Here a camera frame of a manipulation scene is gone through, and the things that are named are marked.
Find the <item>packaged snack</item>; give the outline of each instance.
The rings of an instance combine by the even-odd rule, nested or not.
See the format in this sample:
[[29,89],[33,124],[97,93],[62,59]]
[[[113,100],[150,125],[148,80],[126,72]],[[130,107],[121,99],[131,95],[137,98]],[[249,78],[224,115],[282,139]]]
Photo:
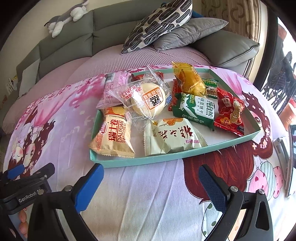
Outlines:
[[184,118],[148,120],[144,131],[145,156],[207,146],[205,139]]
[[131,146],[131,124],[124,117],[123,107],[104,110],[104,122],[99,133],[89,144],[94,152],[104,156],[134,158]]
[[177,97],[175,96],[175,94],[182,92],[181,87],[178,84],[178,81],[176,79],[174,79],[174,84],[173,84],[173,90],[172,90],[172,100],[168,105],[168,110],[172,111],[172,106],[175,105],[177,103]]
[[[162,72],[156,72],[156,74],[163,80],[163,73]],[[139,74],[137,76],[134,76],[134,74],[131,74],[131,81],[137,81],[144,78],[144,74]]]
[[202,81],[205,83],[207,88],[207,97],[212,99],[217,99],[217,83],[218,81],[214,79],[202,78]]
[[96,108],[101,110],[121,104],[118,99],[109,94],[109,90],[113,87],[126,85],[130,76],[131,74],[126,71],[107,74],[103,96],[99,100]]
[[143,130],[145,120],[153,119],[170,103],[170,87],[148,68],[142,80],[119,86],[109,92],[126,106],[126,118],[138,130]]
[[192,65],[175,62],[172,62],[172,65],[183,93],[207,98],[205,84]]
[[214,125],[236,135],[244,136],[244,124],[241,113],[244,110],[244,101],[234,97],[231,93],[217,88],[219,116]]
[[215,104],[199,96],[178,93],[177,103],[172,107],[173,115],[184,117],[214,130]]

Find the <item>gray and white plush cat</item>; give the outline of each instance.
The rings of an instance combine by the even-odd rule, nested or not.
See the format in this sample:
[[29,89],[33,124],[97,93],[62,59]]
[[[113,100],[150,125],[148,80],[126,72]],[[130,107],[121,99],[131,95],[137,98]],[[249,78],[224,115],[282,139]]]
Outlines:
[[87,13],[85,6],[88,2],[89,0],[83,0],[83,3],[73,6],[64,14],[51,18],[44,26],[48,28],[52,37],[54,38],[58,36],[66,23],[71,22],[72,20],[73,22],[76,22],[81,19],[82,16]]

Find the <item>patterned pillow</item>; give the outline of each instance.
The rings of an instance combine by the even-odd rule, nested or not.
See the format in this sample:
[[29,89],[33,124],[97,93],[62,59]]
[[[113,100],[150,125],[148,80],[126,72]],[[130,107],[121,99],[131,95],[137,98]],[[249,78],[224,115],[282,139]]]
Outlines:
[[159,36],[186,23],[192,14],[192,0],[175,0],[144,18],[126,39],[121,53],[144,48]]

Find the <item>pink blanket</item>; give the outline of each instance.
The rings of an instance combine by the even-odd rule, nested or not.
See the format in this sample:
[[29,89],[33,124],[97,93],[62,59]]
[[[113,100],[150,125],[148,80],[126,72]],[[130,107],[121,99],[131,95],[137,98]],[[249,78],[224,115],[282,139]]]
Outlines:
[[[99,240],[205,239],[221,213],[196,176],[203,163],[241,191],[265,190],[274,240],[283,240],[291,230],[296,222],[296,197],[285,198],[285,181],[272,145],[273,139],[287,133],[268,101],[245,78],[230,70],[210,68],[245,98],[260,133],[252,141],[198,157],[106,169],[88,209],[82,213]],[[11,136],[4,170],[23,163],[26,169],[21,176],[26,176],[52,162],[56,168],[49,179],[53,191],[73,185],[85,175],[93,165],[87,145],[103,79],[103,74],[85,79],[34,101]],[[230,241],[237,230],[235,224]]]

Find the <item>green biscuit package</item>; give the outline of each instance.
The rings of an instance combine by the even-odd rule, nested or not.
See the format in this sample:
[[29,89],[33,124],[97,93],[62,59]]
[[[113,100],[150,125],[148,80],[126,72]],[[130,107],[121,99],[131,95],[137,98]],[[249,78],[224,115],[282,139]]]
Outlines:
[[205,83],[208,98],[217,99],[218,81],[208,78],[203,78],[202,81]]
[[214,102],[185,93],[178,93],[175,96],[178,99],[176,105],[172,107],[175,117],[183,117],[214,130]]

